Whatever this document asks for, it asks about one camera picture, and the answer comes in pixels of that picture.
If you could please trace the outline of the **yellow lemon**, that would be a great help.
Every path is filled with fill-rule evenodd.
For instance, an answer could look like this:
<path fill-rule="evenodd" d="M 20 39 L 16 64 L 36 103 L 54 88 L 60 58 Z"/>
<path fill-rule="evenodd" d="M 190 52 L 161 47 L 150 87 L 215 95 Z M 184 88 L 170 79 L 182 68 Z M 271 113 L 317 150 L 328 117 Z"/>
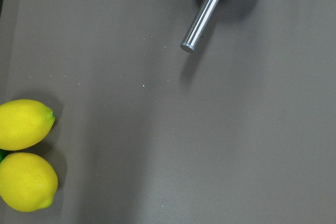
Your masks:
<path fill-rule="evenodd" d="M 17 151 L 39 143 L 50 132 L 55 119 L 53 110 L 36 100 L 1 104 L 1 149 Z"/>
<path fill-rule="evenodd" d="M 33 153 L 11 153 L 1 161 L 1 198 L 20 212 L 48 208 L 58 177 L 53 167 Z"/>

